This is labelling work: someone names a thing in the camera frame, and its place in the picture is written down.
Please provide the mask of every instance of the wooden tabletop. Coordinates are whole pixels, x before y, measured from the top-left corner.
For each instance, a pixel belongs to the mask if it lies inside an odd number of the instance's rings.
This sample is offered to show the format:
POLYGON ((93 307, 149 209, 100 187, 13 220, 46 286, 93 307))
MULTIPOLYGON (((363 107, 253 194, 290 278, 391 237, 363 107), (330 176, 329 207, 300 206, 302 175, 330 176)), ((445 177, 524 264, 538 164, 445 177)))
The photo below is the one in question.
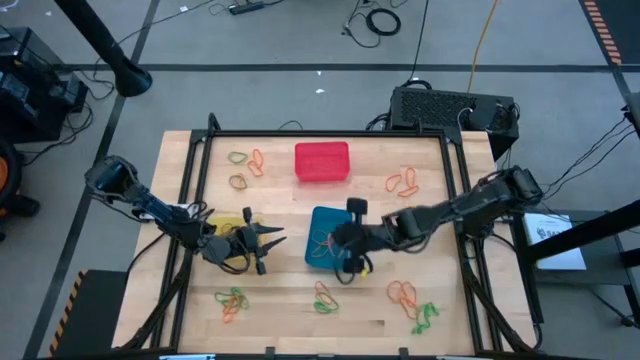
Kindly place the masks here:
MULTIPOLYGON (((163 201, 178 199, 190 132, 169 131, 164 135, 151 190, 163 201)), ((495 169, 485 133, 463 133, 464 149, 472 184, 495 169)), ((200 152, 190 186, 195 193, 200 152)), ((455 151, 450 147, 457 191, 461 185, 455 151)), ((338 283, 332 272, 310 268, 304 261, 310 215, 314 207, 344 209, 348 197, 369 201, 366 223, 379 224, 385 213, 407 206, 430 205, 447 200, 439 143, 427 138, 215 138, 210 158, 204 200, 216 208, 216 216, 241 216, 251 206, 265 225, 284 227, 287 236, 264 258, 268 274, 250 272, 233 276, 197 256, 194 259, 180 341, 181 352, 264 353, 275 346, 279 354, 397 354, 407 347, 410 354, 473 354, 468 313, 460 276, 453 228, 443 225, 420 254, 381 251, 371 254, 375 271, 350 286, 338 283), (294 146, 303 141, 346 141, 349 144, 351 174, 335 184, 300 184, 294 173, 294 146), (264 176, 255 178, 246 166, 233 165, 230 151, 250 153, 259 148, 264 155, 264 176), (385 179, 417 172, 420 190, 401 198, 385 191, 385 179), (243 172, 249 188, 232 189, 229 176, 243 172), (431 328, 411 335, 415 322, 386 295, 393 280, 410 281, 418 302, 432 302, 440 315, 431 318, 431 328), (340 304, 337 313, 315 312, 314 283, 323 281, 340 304), (250 301, 229 324, 222 322, 222 306, 214 299, 217 291, 239 287, 250 301)), ((508 228, 496 232, 511 239, 508 228)), ((159 234, 155 225, 143 225, 136 252, 159 234)), ((144 322, 158 300, 168 241, 153 247, 136 264, 126 289, 113 345, 126 342, 144 322)), ((485 244, 495 303, 511 326, 530 345, 535 343, 531 316, 515 254, 504 244, 485 244)), ((490 349, 485 312, 478 302, 485 348, 490 349)), ((168 310, 163 344, 173 319, 168 310)))

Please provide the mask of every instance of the blue plastic container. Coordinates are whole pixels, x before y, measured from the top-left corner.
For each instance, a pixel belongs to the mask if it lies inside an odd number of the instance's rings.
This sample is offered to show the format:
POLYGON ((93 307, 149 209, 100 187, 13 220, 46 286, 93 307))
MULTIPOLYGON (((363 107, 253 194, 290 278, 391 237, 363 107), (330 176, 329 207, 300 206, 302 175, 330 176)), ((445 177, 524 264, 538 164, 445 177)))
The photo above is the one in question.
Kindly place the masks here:
POLYGON ((338 225, 351 222, 351 213, 346 210, 316 206, 311 214, 311 228, 309 229, 304 261, 316 268, 333 270, 335 257, 340 254, 342 248, 329 242, 331 244, 331 249, 329 249, 327 245, 322 245, 322 243, 326 243, 327 235, 334 231, 338 225))

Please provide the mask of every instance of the red plastic container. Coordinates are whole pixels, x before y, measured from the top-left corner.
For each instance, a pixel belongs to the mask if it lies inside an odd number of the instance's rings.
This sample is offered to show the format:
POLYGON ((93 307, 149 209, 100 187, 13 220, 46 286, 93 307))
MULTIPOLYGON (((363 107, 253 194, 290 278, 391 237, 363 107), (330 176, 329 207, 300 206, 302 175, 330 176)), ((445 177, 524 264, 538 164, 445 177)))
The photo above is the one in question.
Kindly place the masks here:
POLYGON ((344 181, 349 171, 349 145, 346 142, 296 144, 296 175, 300 181, 344 181))

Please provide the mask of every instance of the orange and black hazard tape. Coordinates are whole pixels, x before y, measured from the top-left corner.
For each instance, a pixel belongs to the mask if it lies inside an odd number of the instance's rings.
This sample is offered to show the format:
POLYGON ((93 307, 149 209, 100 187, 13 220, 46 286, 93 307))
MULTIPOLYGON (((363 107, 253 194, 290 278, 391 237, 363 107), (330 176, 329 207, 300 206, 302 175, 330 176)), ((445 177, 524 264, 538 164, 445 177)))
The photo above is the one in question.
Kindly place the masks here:
POLYGON ((78 296, 78 291, 80 290, 80 284, 82 284, 82 279, 87 274, 87 270, 82 270, 78 272, 78 276, 76 277, 76 281, 73 283, 73 287, 71 288, 71 294, 69 294, 69 300, 67 300, 67 305, 64 307, 64 313, 62 313, 62 318, 60 318, 60 322, 58 322, 58 326, 56 327, 56 333, 53 336, 53 340, 51 341, 51 345, 49 345, 49 353, 47 357, 52 357, 58 346, 60 345, 60 339, 62 338, 62 332, 64 331, 64 326, 69 321, 69 316, 71 316, 71 309, 73 308, 73 301, 78 296))
POLYGON ((604 48, 607 50, 609 59, 611 59, 611 62, 616 65, 622 64, 620 51, 618 51, 618 47, 613 41, 611 33, 609 33, 607 24, 605 24, 604 20, 602 19, 602 14, 600 13, 600 10, 598 9, 595 1, 585 1, 584 5, 589 12, 589 17, 591 18, 593 25, 596 27, 596 31, 598 31, 598 36, 600 36, 600 40, 602 40, 604 48))

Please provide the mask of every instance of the yellow cable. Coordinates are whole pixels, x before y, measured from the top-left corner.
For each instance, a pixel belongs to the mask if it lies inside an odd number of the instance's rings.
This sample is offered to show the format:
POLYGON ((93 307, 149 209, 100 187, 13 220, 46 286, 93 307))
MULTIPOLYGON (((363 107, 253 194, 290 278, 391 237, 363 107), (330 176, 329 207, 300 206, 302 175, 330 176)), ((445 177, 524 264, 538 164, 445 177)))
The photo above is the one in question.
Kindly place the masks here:
POLYGON ((487 22, 484 24, 484 29, 482 29, 482 35, 480 35, 478 46, 476 46, 476 53, 473 55, 473 64, 471 65, 471 75, 469 75, 469 86, 467 86, 467 93, 471 91, 471 84, 473 83, 473 73, 476 72, 476 61, 478 60, 478 52, 480 51, 480 46, 482 46, 484 35, 487 33, 487 29, 489 28, 489 24, 491 23, 491 18, 493 17, 493 12, 495 11, 496 6, 498 5, 499 2, 500 0, 493 0, 493 6, 491 7, 491 12, 489 13, 487 22))

